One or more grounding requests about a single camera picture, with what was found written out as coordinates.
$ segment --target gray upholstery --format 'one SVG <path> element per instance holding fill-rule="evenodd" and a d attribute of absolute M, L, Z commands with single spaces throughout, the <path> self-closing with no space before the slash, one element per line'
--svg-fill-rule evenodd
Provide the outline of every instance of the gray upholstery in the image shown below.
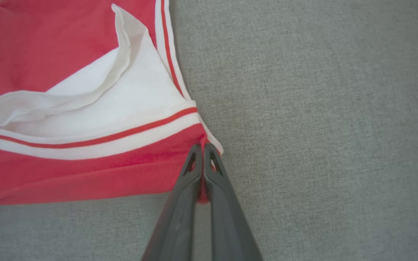
<path fill-rule="evenodd" d="M 418 0 L 174 0 L 265 260 L 418 261 Z M 165 195 L 0 206 L 0 260 L 139 260 Z M 209 206 L 195 260 L 210 260 Z"/>

